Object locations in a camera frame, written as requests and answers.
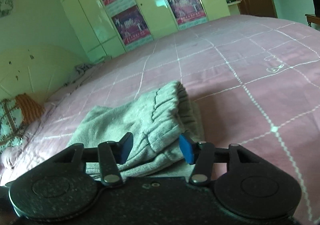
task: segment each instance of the metal rivet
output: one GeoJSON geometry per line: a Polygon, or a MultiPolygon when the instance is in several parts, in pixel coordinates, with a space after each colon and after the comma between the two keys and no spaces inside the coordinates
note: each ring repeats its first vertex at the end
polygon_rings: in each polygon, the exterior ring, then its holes
{"type": "Polygon", "coordinates": [[[120,180],[120,177],[115,174],[106,175],[103,180],[107,183],[115,183],[120,180]]]}
{"type": "Polygon", "coordinates": [[[201,182],[205,182],[208,180],[208,177],[204,174],[195,174],[191,177],[191,180],[194,183],[201,183],[201,182]]]}
{"type": "Polygon", "coordinates": [[[159,187],[160,184],[159,184],[158,182],[153,182],[153,183],[151,183],[151,186],[153,186],[153,187],[159,187]]]}
{"type": "Polygon", "coordinates": [[[142,185],[142,188],[143,188],[143,189],[150,189],[151,186],[150,186],[150,184],[148,184],[148,183],[144,183],[144,184],[142,185]]]}

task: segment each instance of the white grid stitching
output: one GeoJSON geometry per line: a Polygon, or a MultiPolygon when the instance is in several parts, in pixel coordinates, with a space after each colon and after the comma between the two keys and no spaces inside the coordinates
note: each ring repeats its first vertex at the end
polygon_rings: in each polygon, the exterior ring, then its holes
{"type": "MultiPolygon", "coordinates": [[[[259,34],[262,34],[262,33],[254,34],[254,35],[251,35],[251,36],[249,36],[249,37],[244,36],[244,38],[238,39],[237,41],[240,41],[240,40],[243,40],[243,39],[249,39],[249,38],[251,38],[251,37],[253,37],[253,36],[256,36],[256,35],[259,35],[259,34]]],[[[226,43],[226,44],[222,44],[222,45],[229,45],[229,44],[232,44],[232,43],[234,43],[234,42],[235,42],[235,41],[230,42],[230,43],[226,43]]],[[[195,52],[195,53],[186,55],[186,56],[181,57],[181,58],[179,58],[179,59],[181,60],[181,59],[184,59],[184,58],[193,56],[193,55],[197,55],[197,54],[199,54],[199,53],[205,52],[205,51],[210,50],[210,49],[212,49],[212,48],[213,48],[213,47],[209,47],[209,48],[200,50],[200,51],[198,51],[198,52],[195,52]]],[[[170,61],[170,62],[167,62],[167,63],[163,63],[163,64],[161,64],[161,65],[158,65],[158,66],[152,67],[152,68],[150,68],[150,69],[147,69],[147,70],[145,70],[145,72],[151,71],[151,70],[154,70],[154,69],[157,69],[157,68],[159,68],[159,67],[161,67],[161,66],[164,66],[164,65],[167,65],[167,64],[170,64],[170,63],[174,63],[174,62],[177,62],[177,61],[178,61],[178,60],[174,60],[174,61],[170,61]]],[[[122,81],[124,81],[124,80],[130,79],[131,77],[137,76],[137,75],[139,75],[139,74],[141,74],[141,73],[142,73],[142,72],[139,72],[139,73],[130,75],[130,76],[128,76],[128,77],[125,77],[125,78],[123,78],[123,79],[121,79],[121,80],[119,80],[119,81],[116,81],[115,84],[117,84],[117,83],[119,83],[119,82],[122,82],[122,81]]],[[[103,89],[105,89],[105,88],[108,88],[108,87],[110,87],[110,86],[112,86],[112,85],[113,85],[113,84],[109,84],[109,85],[107,85],[107,86],[104,86],[104,87],[102,87],[102,88],[99,88],[99,89],[93,91],[93,93],[96,93],[97,91],[100,91],[100,90],[103,90],[103,89]]]]}
{"type": "Polygon", "coordinates": [[[144,63],[143,70],[142,70],[142,75],[141,75],[141,81],[140,81],[140,85],[139,85],[139,89],[138,89],[138,91],[137,91],[137,93],[136,93],[136,95],[135,95],[135,97],[134,97],[134,100],[137,98],[137,96],[138,96],[138,94],[139,94],[139,92],[140,92],[140,89],[141,89],[141,86],[142,86],[143,73],[144,73],[144,70],[145,70],[145,68],[146,68],[147,61],[149,60],[150,56],[155,53],[155,49],[156,49],[156,46],[157,46],[158,42],[159,42],[159,40],[156,42],[156,45],[155,45],[155,48],[153,48],[152,54],[150,54],[150,55],[148,56],[148,58],[146,59],[146,61],[145,61],[145,63],[144,63]]]}
{"type": "Polygon", "coordinates": [[[309,110],[309,111],[307,111],[307,112],[300,113],[300,114],[298,114],[297,116],[291,118],[290,120],[287,120],[286,122],[282,123],[282,124],[279,126],[279,128],[281,128],[281,127],[289,124],[290,122],[292,122],[292,121],[294,121],[294,120],[296,120],[296,119],[298,119],[298,118],[300,118],[300,117],[302,117],[302,116],[305,116],[305,115],[307,115],[307,114],[310,114],[310,113],[316,111],[318,108],[320,108],[320,104],[317,105],[316,107],[314,107],[312,110],[309,110]]]}
{"type": "MultiPolygon", "coordinates": [[[[283,28],[283,27],[286,27],[286,26],[290,26],[290,25],[293,25],[293,24],[295,24],[295,23],[290,23],[290,24],[288,24],[288,25],[285,25],[285,26],[282,26],[282,27],[279,27],[279,28],[276,28],[276,29],[280,29],[280,28],[283,28]]],[[[256,55],[262,54],[262,53],[266,52],[267,50],[266,50],[265,48],[261,47],[260,45],[258,45],[256,42],[254,42],[254,41],[251,40],[250,38],[253,37],[253,36],[262,34],[262,33],[268,33],[268,32],[273,31],[272,28],[270,28],[270,27],[268,27],[268,26],[265,26],[265,27],[267,27],[267,28],[269,28],[269,29],[271,29],[271,30],[270,30],[270,31],[266,31],[266,32],[257,33],[257,34],[251,35],[251,36],[249,36],[249,37],[246,37],[245,35],[243,35],[242,33],[240,33],[241,35],[244,36],[244,38],[238,39],[238,40],[233,41],[233,42],[230,42],[230,43],[218,45],[217,47],[224,46],[224,45],[229,45],[229,44],[232,44],[232,43],[235,43],[235,42],[244,40],[244,39],[249,39],[249,40],[252,41],[254,44],[256,44],[258,47],[260,47],[260,48],[262,48],[262,49],[264,50],[263,52],[258,53],[258,54],[255,54],[255,55],[250,55],[250,56],[246,56],[246,57],[244,57],[244,58],[240,58],[240,59],[235,60],[235,61],[230,61],[230,63],[234,63],[234,62],[237,62],[237,61],[239,61],[239,60],[242,60],[242,59],[245,59],[245,58],[248,58],[248,57],[251,57],[251,56],[256,56],[256,55]]],[[[277,46],[275,46],[275,47],[270,48],[269,50],[278,48],[278,47],[280,47],[280,46],[282,46],[282,45],[284,45],[284,44],[286,44],[286,43],[288,43],[288,42],[291,42],[291,41],[286,41],[286,42],[284,42],[284,43],[282,43],[282,44],[280,44],[280,45],[277,45],[277,46]]],[[[201,53],[201,52],[204,52],[204,51],[207,51],[207,50],[209,50],[209,49],[211,49],[211,48],[213,48],[213,47],[210,47],[210,48],[201,50],[201,51],[199,51],[199,52],[196,52],[196,53],[193,53],[193,54],[184,56],[184,57],[182,57],[181,59],[186,58],[186,57],[189,57],[189,56],[192,56],[192,55],[196,55],[196,54],[201,53]]],[[[215,68],[215,67],[218,67],[218,66],[221,66],[221,65],[224,65],[224,64],[226,64],[226,63],[219,64],[219,65],[216,65],[216,66],[213,66],[213,67],[211,67],[211,68],[204,69],[204,70],[201,70],[201,71],[198,71],[198,72],[195,72],[195,73],[199,73],[199,72],[203,72],[203,71],[206,71],[206,70],[210,70],[210,69],[213,69],[213,68],[215,68]]]]}
{"type": "Polygon", "coordinates": [[[305,45],[304,43],[299,42],[297,39],[294,39],[293,37],[291,37],[291,36],[289,36],[289,35],[287,35],[287,34],[285,34],[285,33],[281,32],[281,31],[279,31],[279,30],[275,30],[275,31],[277,31],[277,32],[279,32],[279,33],[281,33],[281,34],[283,34],[283,35],[285,35],[285,36],[289,37],[290,39],[292,39],[292,40],[294,40],[294,41],[298,42],[299,44],[303,45],[304,47],[306,47],[306,48],[310,49],[312,52],[316,53],[316,55],[320,58],[319,54],[318,54],[315,50],[311,49],[310,47],[308,47],[308,46],[307,46],[307,45],[305,45]]]}
{"type": "Polygon", "coordinates": [[[266,27],[266,28],[269,28],[269,29],[271,29],[271,30],[277,30],[277,29],[280,29],[280,28],[284,28],[284,27],[287,27],[287,26],[290,26],[290,25],[293,25],[293,24],[295,24],[295,22],[292,22],[292,23],[290,23],[290,24],[287,24],[287,25],[284,25],[284,26],[281,26],[281,27],[278,27],[278,28],[275,28],[275,29],[273,29],[273,28],[271,28],[271,27],[268,27],[268,26],[266,26],[266,25],[264,25],[264,24],[262,24],[262,23],[258,23],[259,25],[262,25],[262,26],[264,26],[264,27],[266,27]]]}
{"type": "Polygon", "coordinates": [[[63,119],[58,119],[58,120],[56,120],[56,121],[52,121],[51,123],[46,124],[45,126],[48,128],[48,127],[52,126],[53,124],[56,124],[56,123],[61,122],[61,121],[63,121],[63,120],[68,120],[68,119],[73,118],[73,117],[76,117],[76,116],[79,116],[79,114],[77,113],[77,114],[74,114],[74,115],[72,115],[72,116],[69,116],[69,117],[66,117],[66,118],[63,118],[63,119]]]}
{"type": "Polygon", "coordinates": [[[293,69],[295,70],[296,72],[298,72],[299,74],[301,74],[306,80],[308,83],[310,83],[311,85],[317,87],[318,89],[320,89],[320,87],[316,84],[314,84],[313,82],[311,82],[309,80],[309,78],[307,76],[305,76],[304,73],[302,73],[301,71],[299,71],[298,69],[295,69],[296,66],[290,66],[289,64],[287,64],[286,62],[284,62],[283,60],[281,60],[280,58],[278,58],[276,55],[272,54],[269,50],[266,50],[264,49],[262,46],[258,45],[255,41],[253,41],[252,39],[249,39],[251,42],[253,42],[254,44],[256,44],[257,46],[261,47],[263,50],[265,50],[265,52],[267,52],[270,56],[272,56],[274,59],[277,59],[278,62],[282,63],[282,64],[285,64],[287,67],[289,67],[290,69],[293,69]]]}
{"type": "MultiPolygon", "coordinates": [[[[196,54],[199,54],[199,53],[202,53],[202,52],[207,51],[207,50],[212,49],[212,48],[213,48],[213,47],[209,47],[209,48],[206,48],[206,49],[201,50],[201,51],[199,51],[199,52],[196,52],[196,53],[193,53],[193,54],[190,54],[190,55],[186,55],[186,56],[184,56],[184,57],[181,57],[180,60],[181,60],[181,59],[184,59],[184,58],[187,58],[187,57],[190,57],[190,56],[193,56],[193,55],[196,55],[196,54]]],[[[247,57],[244,57],[244,58],[241,58],[241,59],[238,59],[238,60],[235,60],[235,61],[231,61],[230,63],[233,63],[233,62],[236,62],[236,61],[245,59],[245,58],[247,58],[247,57]]],[[[161,66],[164,66],[164,65],[167,65],[167,64],[170,64],[170,63],[174,63],[174,62],[177,62],[177,61],[178,61],[178,60],[174,60],[174,61],[170,61],[170,62],[167,62],[167,63],[163,63],[163,64],[161,64],[161,65],[159,65],[159,66],[156,66],[156,67],[147,69],[147,70],[145,70],[145,72],[151,71],[151,70],[154,70],[154,69],[157,69],[157,68],[159,68],[159,67],[161,67],[161,66]]],[[[320,59],[319,59],[319,60],[315,60],[315,61],[310,61],[310,62],[307,62],[307,63],[300,63],[300,64],[295,65],[294,67],[299,66],[299,65],[302,65],[302,64],[314,63],[314,62],[318,62],[318,61],[320,61],[320,59]]],[[[131,77],[137,76],[137,75],[139,75],[139,74],[142,74],[142,72],[139,72],[139,73],[130,75],[130,76],[128,76],[128,77],[125,77],[125,78],[123,78],[123,79],[121,79],[121,80],[119,80],[119,81],[116,81],[115,84],[120,83],[120,82],[122,82],[122,81],[124,81],[124,80],[130,79],[131,77]]],[[[100,90],[106,89],[106,88],[108,88],[108,87],[110,87],[110,86],[112,86],[112,85],[113,85],[113,84],[109,84],[109,85],[107,85],[107,86],[104,86],[104,87],[102,87],[102,88],[99,88],[99,89],[97,89],[97,90],[94,90],[93,93],[96,93],[96,92],[98,92],[98,91],[100,91],[100,90]]]]}
{"type": "Polygon", "coordinates": [[[177,60],[178,60],[178,63],[179,63],[179,70],[180,70],[180,82],[182,82],[181,64],[180,64],[180,59],[179,59],[179,56],[178,56],[178,50],[177,50],[177,44],[176,44],[176,38],[175,38],[175,36],[174,36],[174,33],[173,33],[173,39],[174,39],[174,47],[176,48],[176,53],[177,53],[177,60]]]}
{"type": "MultiPolygon", "coordinates": [[[[236,77],[236,79],[238,80],[238,82],[240,84],[243,84],[243,82],[241,81],[241,79],[238,77],[236,71],[232,68],[232,66],[229,64],[228,60],[226,60],[226,58],[223,56],[223,54],[215,47],[216,51],[220,54],[220,56],[225,60],[225,62],[228,64],[229,69],[233,72],[234,76],[236,77]]],[[[271,121],[271,119],[269,118],[269,116],[265,113],[265,111],[262,109],[262,107],[257,103],[257,101],[254,99],[254,97],[252,96],[252,94],[250,93],[250,91],[247,89],[247,87],[245,85],[242,85],[242,87],[244,88],[244,90],[246,91],[247,95],[249,96],[249,98],[251,99],[251,101],[253,102],[254,105],[257,106],[257,108],[259,109],[259,111],[262,113],[262,115],[265,117],[265,119],[267,120],[267,122],[270,124],[270,128],[271,131],[273,130],[273,127],[275,127],[275,125],[273,124],[273,122],[271,121]]],[[[299,182],[300,182],[300,186],[302,188],[302,191],[304,192],[304,198],[306,201],[306,205],[308,208],[308,214],[309,214],[309,220],[312,220],[312,208],[310,206],[310,201],[308,198],[308,192],[307,192],[307,188],[304,185],[304,180],[302,179],[302,174],[300,173],[299,168],[297,167],[297,164],[295,162],[295,160],[293,159],[290,151],[288,150],[288,148],[285,146],[285,143],[283,142],[282,138],[280,137],[280,134],[278,133],[278,131],[275,132],[275,137],[278,139],[282,149],[285,151],[285,153],[287,154],[287,156],[289,157],[289,160],[292,162],[292,166],[295,168],[295,172],[298,176],[299,182]]]]}
{"type": "MultiPolygon", "coordinates": [[[[109,94],[110,94],[110,92],[111,92],[111,90],[112,90],[112,88],[113,88],[113,86],[114,86],[114,84],[115,84],[115,82],[116,82],[116,80],[117,80],[117,78],[118,78],[118,76],[119,76],[120,73],[121,73],[121,71],[120,71],[120,72],[118,73],[118,75],[116,76],[116,79],[115,79],[114,82],[113,82],[113,85],[112,85],[112,87],[111,87],[111,89],[110,89],[110,91],[109,91],[109,94]]],[[[88,102],[91,94],[94,93],[94,89],[95,89],[95,87],[96,87],[99,83],[100,83],[100,82],[97,82],[97,83],[94,85],[94,87],[92,88],[90,94],[87,96],[86,101],[85,101],[84,104],[83,104],[82,109],[79,111],[78,116],[79,116],[79,115],[81,114],[81,112],[84,110],[84,107],[86,106],[86,104],[87,104],[87,102],[88,102]]],[[[76,118],[73,118],[73,120],[70,122],[69,126],[70,126],[75,120],[76,120],[76,118]]]]}
{"type": "Polygon", "coordinates": [[[112,91],[113,87],[114,87],[114,86],[115,86],[115,84],[116,84],[116,80],[118,79],[119,74],[120,74],[120,73],[118,73],[118,75],[117,75],[117,77],[116,77],[115,81],[113,82],[112,87],[111,87],[111,89],[110,89],[110,91],[109,91],[109,93],[108,93],[108,95],[107,95],[107,98],[106,98],[106,100],[104,101],[103,105],[105,105],[105,104],[106,104],[106,102],[108,101],[109,96],[110,96],[110,93],[111,93],[111,91],[112,91]]]}
{"type": "Polygon", "coordinates": [[[226,92],[226,91],[230,91],[230,90],[233,90],[233,89],[239,88],[239,87],[241,87],[241,86],[242,86],[242,85],[234,86],[234,87],[231,87],[231,88],[228,88],[228,89],[224,89],[224,90],[219,91],[219,92],[216,92],[216,93],[212,93],[212,94],[209,94],[209,95],[203,96],[203,97],[201,97],[201,98],[196,99],[196,100],[195,100],[195,102],[196,102],[196,101],[199,101],[199,100],[202,100],[202,99],[205,99],[205,98],[207,98],[207,97],[213,96],[213,95],[220,94],[220,93],[222,93],[222,92],[226,92]]]}
{"type": "Polygon", "coordinates": [[[249,142],[251,142],[251,141],[254,141],[254,140],[263,138],[263,137],[265,137],[266,135],[269,135],[269,134],[271,134],[271,131],[265,132],[265,134],[260,135],[260,136],[258,136],[258,137],[254,137],[254,138],[251,138],[251,139],[242,141],[241,143],[239,143],[239,145],[243,145],[243,144],[249,143],[249,142]]]}
{"type": "MultiPolygon", "coordinates": [[[[239,59],[234,60],[234,61],[230,61],[230,63],[238,62],[238,61],[240,61],[240,60],[243,60],[243,59],[246,59],[246,58],[249,58],[249,57],[261,55],[261,54],[263,54],[263,53],[265,53],[265,51],[260,52],[260,53],[255,54],[255,55],[248,55],[248,56],[246,56],[246,57],[239,58],[239,59]]],[[[189,75],[192,75],[192,74],[196,74],[196,73],[201,73],[201,72],[204,72],[204,71],[207,71],[207,70],[211,70],[211,69],[213,69],[213,68],[216,68],[216,67],[218,67],[218,66],[222,66],[222,65],[225,65],[225,64],[227,64],[227,63],[221,63],[221,64],[215,65],[215,66],[213,66],[213,67],[210,67],[210,68],[207,68],[207,69],[203,69],[203,70],[198,71],[198,72],[189,73],[189,74],[184,75],[183,77],[186,77],[186,76],[189,76],[189,75]]]]}
{"type": "Polygon", "coordinates": [[[74,134],[74,133],[62,134],[62,135],[58,135],[58,136],[43,137],[43,139],[51,139],[51,138],[68,137],[68,136],[72,136],[73,134],[74,134]]]}

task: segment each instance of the gray towel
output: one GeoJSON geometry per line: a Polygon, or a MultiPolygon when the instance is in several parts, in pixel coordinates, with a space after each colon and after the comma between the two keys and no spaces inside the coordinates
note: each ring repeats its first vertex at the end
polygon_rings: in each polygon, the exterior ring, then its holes
{"type": "MultiPolygon", "coordinates": [[[[85,148],[131,132],[133,148],[128,160],[118,165],[122,177],[157,172],[183,158],[178,137],[188,132],[194,141],[203,140],[202,125],[196,119],[188,94],[179,81],[145,93],[117,108],[94,107],[75,131],[68,146],[83,143],[85,148]]],[[[87,173],[99,178],[99,164],[88,163],[87,173]]]]}

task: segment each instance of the pink bedspread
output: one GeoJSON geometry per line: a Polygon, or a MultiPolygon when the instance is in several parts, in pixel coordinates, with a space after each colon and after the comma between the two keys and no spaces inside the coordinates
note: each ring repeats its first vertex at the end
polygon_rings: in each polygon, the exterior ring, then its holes
{"type": "Polygon", "coordinates": [[[95,105],[116,107],[181,80],[201,110],[207,141],[240,143],[294,176],[296,217],[320,217],[320,33],[299,23],[231,16],[98,65],[48,113],[1,185],[62,150],[95,105]]]}

